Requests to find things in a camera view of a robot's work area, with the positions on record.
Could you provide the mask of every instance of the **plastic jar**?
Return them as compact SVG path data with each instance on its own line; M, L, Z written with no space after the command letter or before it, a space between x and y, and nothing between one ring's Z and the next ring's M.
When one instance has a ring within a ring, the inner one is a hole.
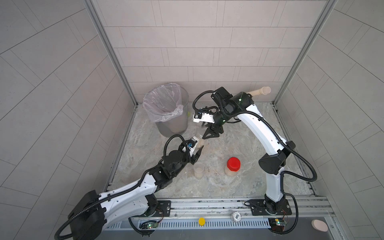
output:
M240 160L237 157L231 157L227 161L224 172L227 176L233 177L236 176L237 172L240 170Z

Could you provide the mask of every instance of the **yellow bottle cap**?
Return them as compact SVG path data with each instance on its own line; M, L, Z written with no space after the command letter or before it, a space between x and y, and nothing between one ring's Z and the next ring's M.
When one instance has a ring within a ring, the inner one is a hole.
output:
M200 226L203 226L205 224L205 219L203 217L199 218L199 224Z

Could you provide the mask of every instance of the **clear plastic cup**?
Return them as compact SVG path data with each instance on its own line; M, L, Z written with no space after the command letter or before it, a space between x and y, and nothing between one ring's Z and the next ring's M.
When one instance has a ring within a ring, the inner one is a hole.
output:
M202 179L204 176L204 164L197 162L193 165L193 171L196 179Z

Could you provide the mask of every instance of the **beige object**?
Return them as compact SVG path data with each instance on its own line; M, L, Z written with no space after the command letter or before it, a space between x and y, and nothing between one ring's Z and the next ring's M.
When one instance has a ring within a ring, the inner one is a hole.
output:
M196 179L202 179L204 176L204 164L197 162L193 165L193 171Z
M270 87L262 87L260 89L254 90L252 92L248 92L248 94L251 94L251 96L257 96L257 95L267 95L268 93L271 92Z
M325 222L320 221L320 220L313 220L312 221L312 226L314 229L322 232L328 231L328 226Z

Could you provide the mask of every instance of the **white bottle cap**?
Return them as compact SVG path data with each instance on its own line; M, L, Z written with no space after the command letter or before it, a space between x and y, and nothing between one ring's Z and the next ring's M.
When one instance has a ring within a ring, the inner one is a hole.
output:
M241 220L241 214L240 212L234 212L232 213L232 219L235 222L239 222Z

